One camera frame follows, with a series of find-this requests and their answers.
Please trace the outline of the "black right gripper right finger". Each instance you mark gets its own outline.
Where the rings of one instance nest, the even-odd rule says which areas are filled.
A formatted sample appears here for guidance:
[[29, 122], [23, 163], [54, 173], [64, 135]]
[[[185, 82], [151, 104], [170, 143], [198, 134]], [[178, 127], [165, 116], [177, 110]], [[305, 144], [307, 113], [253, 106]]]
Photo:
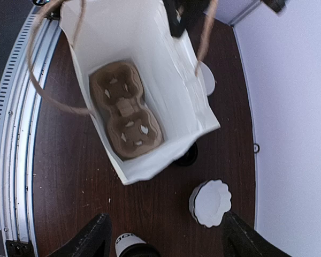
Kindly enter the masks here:
[[222, 245], [224, 256], [288, 256], [232, 211], [223, 216]]

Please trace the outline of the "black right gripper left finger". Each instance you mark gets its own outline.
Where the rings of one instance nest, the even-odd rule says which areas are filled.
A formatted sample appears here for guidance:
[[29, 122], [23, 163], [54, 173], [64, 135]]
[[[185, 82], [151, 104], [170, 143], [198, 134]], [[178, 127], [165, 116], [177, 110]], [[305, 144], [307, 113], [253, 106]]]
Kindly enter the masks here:
[[109, 214], [97, 214], [77, 235], [49, 256], [109, 256], [111, 238]]

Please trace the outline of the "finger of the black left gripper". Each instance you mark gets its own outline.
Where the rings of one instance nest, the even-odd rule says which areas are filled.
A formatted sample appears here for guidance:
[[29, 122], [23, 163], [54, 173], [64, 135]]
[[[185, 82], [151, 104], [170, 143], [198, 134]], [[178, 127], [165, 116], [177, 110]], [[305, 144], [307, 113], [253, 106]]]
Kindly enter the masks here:
[[181, 23], [178, 19], [177, 1], [163, 0], [163, 3], [167, 14], [171, 36], [181, 37], [185, 30], [185, 25], [184, 23]]

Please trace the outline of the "white paper coffee cup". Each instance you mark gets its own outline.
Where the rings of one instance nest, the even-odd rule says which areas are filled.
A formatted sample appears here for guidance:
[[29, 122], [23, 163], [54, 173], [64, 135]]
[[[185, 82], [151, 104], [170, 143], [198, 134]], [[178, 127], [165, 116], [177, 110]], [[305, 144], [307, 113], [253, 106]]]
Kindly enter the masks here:
[[116, 256], [122, 256], [122, 252], [128, 247], [136, 244], [146, 244], [144, 240], [133, 233], [123, 233], [115, 241]]

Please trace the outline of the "brown paper bag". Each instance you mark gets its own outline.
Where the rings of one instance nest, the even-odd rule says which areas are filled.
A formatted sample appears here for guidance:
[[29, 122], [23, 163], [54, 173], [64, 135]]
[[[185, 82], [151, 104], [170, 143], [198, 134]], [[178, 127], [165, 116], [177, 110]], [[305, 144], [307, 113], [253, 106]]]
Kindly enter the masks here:
[[[199, 67], [208, 38], [195, 53], [186, 31], [172, 37], [163, 1], [51, 1], [37, 13], [27, 46], [32, 65], [33, 44], [42, 21], [60, 9], [60, 27], [68, 40], [85, 107], [72, 107], [51, 97], [35, 75], [37, 93], [58, 109], [92, 118], [121, 182], [149, 180], [182, 157], [202, 135], [219, 128], [211, 110]], [[113, 62], [135, 65], [144, 87], [144, 102], [155, 115], [163, 143], [139, 157], [123, 160], [113, 150], [102, 115], [93, 103], [89, 76]]]

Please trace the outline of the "brown cardboard cup carrier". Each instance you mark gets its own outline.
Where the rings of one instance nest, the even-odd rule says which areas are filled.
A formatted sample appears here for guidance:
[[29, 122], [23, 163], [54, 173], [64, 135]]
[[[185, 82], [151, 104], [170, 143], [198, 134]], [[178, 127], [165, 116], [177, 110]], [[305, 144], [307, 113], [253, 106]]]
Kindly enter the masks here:
[[134, 64], [113, 62], [89, 76], [93, 103], [103, 117], [114, 152], [123, 160], [139, 157], [163, 143], [161, 127], [144, 102]]

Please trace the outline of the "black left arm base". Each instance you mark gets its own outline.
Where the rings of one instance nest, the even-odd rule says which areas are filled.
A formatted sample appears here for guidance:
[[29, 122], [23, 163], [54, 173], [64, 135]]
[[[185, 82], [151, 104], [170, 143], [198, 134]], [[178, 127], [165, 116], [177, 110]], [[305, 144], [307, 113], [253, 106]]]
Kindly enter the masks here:
[[5, 247], [8, 257], [35, 257], [34, 247], [31, 241], [7, 240]]

